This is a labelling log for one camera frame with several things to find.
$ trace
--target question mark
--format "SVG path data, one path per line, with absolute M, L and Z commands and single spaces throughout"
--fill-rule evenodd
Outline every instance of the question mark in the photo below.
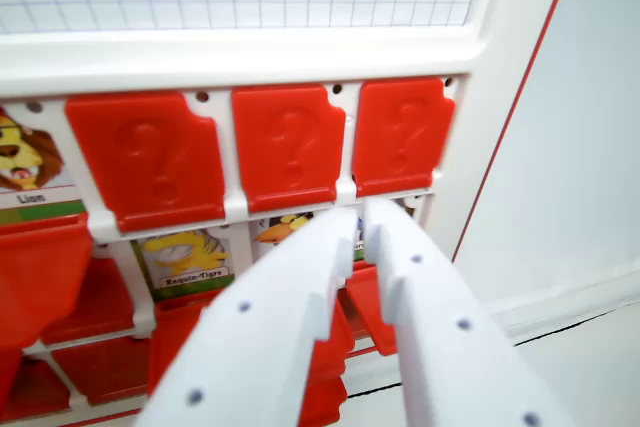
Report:
M 116 145 L 129 163 L 137 164 L 139 172 L 149 171 L 150 197 L 159 204 L 172 204 L 178 189 L 169 176 L 176 154 L 174 129 L 155 119 L 136 119 L 118 129 Z
M 429 106 L 421 99 L 412 99 L 389 105 L 383 116 L 384 128 L 392 136 L 391 143 L 397 147 L 390 152 L 389 168 L 399 174 L 409 167 L 409 146 L 427 129 Z
M 274 150 L 286 156 L 281 176 L 288 187 L 296 187 L 304 179 L 300 156 L 315 143 L 319 125 L 316 114 L 303 108 L 283 109 L 272 117 L 269 140 Z

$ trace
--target red plastic tile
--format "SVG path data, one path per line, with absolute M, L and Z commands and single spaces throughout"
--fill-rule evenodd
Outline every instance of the red plastic tile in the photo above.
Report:
M 222 290 L 165 300 L 156 304 L 158 326 L 151 337 L 148 392 L 151 394 L 195 327 L 203 307 Z
M 304 394 L 298 425 L 321 427 L 340 420 L 340 405 L 347 400 L 347 390 L 342 379 L 309 384 Z
M 112 259 L 90 259 L 71 315 L 42 333 L 47 344 L 133 328 L 133 302 Z
M 121 231 L 224 217 L 216 124 L 179 92 L 77 96 L 66 113 Z
M 20 350 L 0 353 L 0 414 L 9 398 L 13 379 L 18 373 L 22 352 Z
M 122 337 L 53 351 L 53 358 L 92 405 L 146 393 L 149 339 Z
M 360 314 L 353 305 L 346 289 L 340 289 L 338 291 L 338 301 L 340 302 L 344 316 L 347 318 L 347 323 L 349 324 L 349 329 L 351 329 L 351 335 L 353 335 L 353 338 L 362 339 L 364 337 L 369 337 L 367 327 L 364 325 L 362 317 L 360 317 Z
M 51 414 L 69 408 L 69 391 L 41 360 L 23 360 L 15 377 L 1 421 Z
M 91 253 L 87 216 L 0 226 L 0 352 L 33 344 L 76 303 Z
M 355 340 L 340 303 L 336 301 L 331 323 L 331 337 L 325 342 L 316 341 L 309 367 L 309 382 L 322 382 L 342 375 L 345 358 L 354 348 Z
M 235 89 L 233 115 L 250 212 L 335 200 L 345 113 L 322 85 Z
M 382 321 L 376 268 L 368 267 L 354 271 L 347 280 L 347 293 L 362 317 L 378 352 L 382 355 L 395 354 L 395 330 L 392 325 Z
M 437 77 L 365 82 L 352 165 L 358 195 L 430 186 L 454 108 Z

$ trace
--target cartoon lion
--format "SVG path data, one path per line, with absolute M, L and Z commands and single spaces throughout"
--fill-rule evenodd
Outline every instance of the cartoon lion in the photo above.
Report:
M 46 132 L 21 127 L 0 110 L 0 187 L 39 189 L 62 170 L 62 159 Z
M 229 258 L 220 241 L 203 229 L 151 237 L 142 248 L 153 255 L 157 265 L 170 268 L 171 275 L 191 267 L 216 269 Z

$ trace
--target cartoon animal face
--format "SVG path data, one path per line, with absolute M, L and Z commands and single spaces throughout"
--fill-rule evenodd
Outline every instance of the cartoon animal face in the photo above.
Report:
M 62 159 L 46 132 L 32 131 L 0 112 L 0 187 L 38 189 L 62 170 Z
M 309 222 L 309 218 L 312 216 L 313 214 L 284 215 L 280 218 L 280 223 L 272 225 L 262 232 L 256 237 L 256 241 L 262 244 L 277 245 Z
M 204 230 L 152 237 L 142 248 L 152 254 L 158 264 L 171 268 L 172 275 L 191 267 L 215 269 L 229 258 L 220 241 Z

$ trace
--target red stripe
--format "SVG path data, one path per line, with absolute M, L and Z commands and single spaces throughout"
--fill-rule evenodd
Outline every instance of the red stripe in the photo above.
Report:
M 551 17 L 553 16 L 553 12 L 556 10 L 556 5 L 558 4 L 558 0 L 553 0 L 551 4 L 551 8 L 549 9 L 549 13 L 547 14 L 547 18 L 544 21 L 544 25 L 542 26 L 542 31 L 540 32 L 540 36 L 538 37 L 538 42 L 536 42 L 536 47 L 533 49 L 533 54 L 531 55 L 531 59 L 529 60 L 529 65 L 527 65 L 527 70 L 524 72 L 524 77 L 520 82 L 520 87 L 518 87 L 518 92 L 516 93 L 515 98 L 513 99 L 513 104 L 511 105 L 511 110 L 509 110 L 509 115 L 507 115 L 507 120 L 504 123 L 504 127 L 502 127 L 502 132 L 500 132 L 500 137 L 498 137 L 498 143 L 496 144 L 496 148 L 493 150 L 493 154 L 491 155 L 491 160 L 489 161 L 489 166 L 487 167 L 486 172 L 484 173 L 484 177 L 482 178 L 482 182 L 480 183 L 480 188 L 478 189 L 478 193 L 476 194 L 476 198 L 473 201 L 473 205 L 471 206 L 471 212 L 469 212 L 469 217 L 467 217 L 467 222 L 464 224 L 464 228 L 462 229 L 462 235 L 460 235 L 460 240 L 458 241 L 458 245 L 456 246 L 456 250 L 453 253 L 453 259 L 456 260 L 456 256 L 458 255 L 458 250 L 460 250 L 460 245 L 462 244 L 462 240 L 464 239 L 464 234 L 467 232 L 467 227 L 469 227 L 469 222 L 471 222 L 471 216 L 473 216 L 473 212 L 476 209 L 476 205 L 478 204 L 478 199 L 482 194 L 482 189 L 484 188 L 484 184 L 487 181 L 487 177 L 489 176 L 489 172 L 491 171 L 491 167 L 493 166 L 493 161 L 496 158 L 496 154 L 498 153 L 498 149 L 500 148 L 500 144 L 502 143 L 502 139 L 504 138 L 504 134 L 507 131 L 507 127 L 509 127 L 509 122 L 511 121 L 511 117 L 513 116 L 513 112 L 516 109 L 516 104 L 518 100 L 520 100 L 520 95 L 522 94 L 522 90 L 524 89 L 524 84 L 527 83 L 527 78 L 529 77 L 529 73 L 531 72 L 531 68 L 533 67 L 533 63 L 536 60 L 536 56 L 538 55 L 538 50 L 540 50 L 540 45 L 542 44 L 542 40 L 544 39 L 545 34 L 547 33 L 547 28 L 549 27 L 549 23 L 551 22 Z
M 83 422 L 76 422 L 75 424 L 65 424 L 61 427 L 82 427 L 84 425 L 93 425 L 98 422 L 106 422 L 107 420 L 119 419 L 120 417 L 127 417 L 129 415 L 135 415 L 140 412 L 140 409 L 128 410 L 126 412 L 120 412 L 119 414 L 106 415 L 104 417 L 98 417 L 97 419 L 85 420 Z
M 367 347 L 366 349 L 361 349 L 361 350 L 356 350 L 355 352 L 349 352 L 347 354 L 347 359 L 350 359 L 351 357 L 357 357 L 358 355 L 364 355 L 364 354 L 368 354 L 369 352 L 377 352 L 378 348 L 373 345 L 371 347 Z

